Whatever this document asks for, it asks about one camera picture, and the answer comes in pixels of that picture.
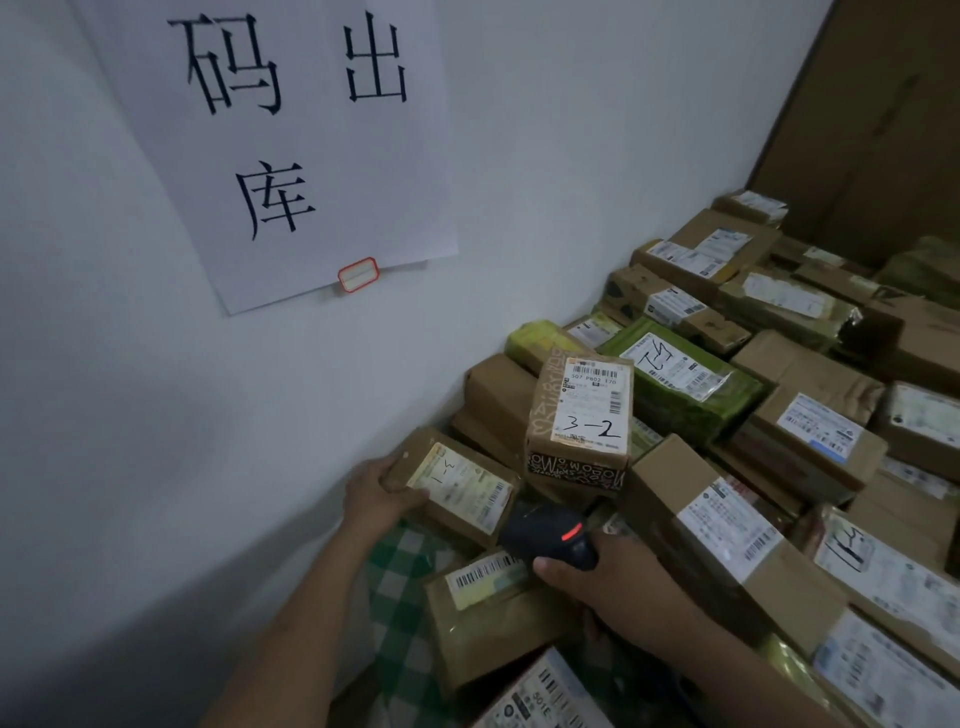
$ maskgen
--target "green and white plaid cloth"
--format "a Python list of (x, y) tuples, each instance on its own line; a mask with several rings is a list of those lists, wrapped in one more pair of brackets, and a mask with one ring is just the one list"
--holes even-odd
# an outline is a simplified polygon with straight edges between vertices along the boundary
[[(376, 670), (392, 728), (465, 724), (465, 717), (444, 703), (432, 674), (420, 585), (424, 576), (445, 569), (454, 558), (446, 542), (403, 522), (377, 544), (367, 563)], [(609, 640), (584, 640), (563, 654), (614, 725), (646, 725), (662, 712), (661, 706), (636, 697), (632, 687), (642, 678)]]

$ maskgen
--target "person's right arm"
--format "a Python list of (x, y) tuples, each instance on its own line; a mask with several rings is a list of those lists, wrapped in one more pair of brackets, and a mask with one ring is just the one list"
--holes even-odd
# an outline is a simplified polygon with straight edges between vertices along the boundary
[(600, 555), (593, 571), (539, 558), (547, 584), (592, 608), (610, 629), (692, 680), (737, 728), (841, 728), (761, 657), (709, 619), (644, 544), (591, 534)]

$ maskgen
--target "person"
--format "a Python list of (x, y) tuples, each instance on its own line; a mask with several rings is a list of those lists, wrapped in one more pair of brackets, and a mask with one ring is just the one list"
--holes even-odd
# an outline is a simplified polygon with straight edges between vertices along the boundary
[[(201, 728), (326, 726), (351, 587), (373, 546), (428, 500), (423, 490), (380, 487), (392, 464), (390, 458), (368, 462), (349, 481), (340, 526)], [(685, 675), (730, 725), (839, 728), (822, 706), (710, 620), (644, 544), (603, 533), (591, 538), (599, 555), (595, 570), (538, 558), (534, 571)]]

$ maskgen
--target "hand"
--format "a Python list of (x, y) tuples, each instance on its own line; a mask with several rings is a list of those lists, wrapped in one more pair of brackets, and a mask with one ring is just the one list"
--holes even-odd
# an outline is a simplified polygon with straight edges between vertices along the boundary
[(388, 493), (380, 485), (380, 478), (396, 459), (384, 457), (367, 460), (354, 472), (344, 493), (344, 522), (341, 528), (362, 536), (372, 546), (382, 539), (408, 511), (430, 499), (425, 490), (406, 488)]
[(591, 607), (628, 642), (671, 665), (682, 662), (708, 618), (640, 541), (598, 532), (590, 538), (600, 557), (593, 571), (542, 557), (534, 571)]

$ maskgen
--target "pile of packages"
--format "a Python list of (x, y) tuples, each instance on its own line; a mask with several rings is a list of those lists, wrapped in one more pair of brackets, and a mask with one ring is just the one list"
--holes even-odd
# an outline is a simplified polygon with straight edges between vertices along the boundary
[(532, 663), (479, 724), (609, 725), (547, 649), (576, 606), (498, 546), (538, 501), (641, 539), (847, 724), (958, 715), (960, 248), (875, 273), (783, 235), (786, 212), (739, 191), (640, 246), (589, 316), (470, 369), (449, 435), (400, 447), (385, 486), (429, 488), (420, 525), (463, 557), (423, 584), (444, 693)]

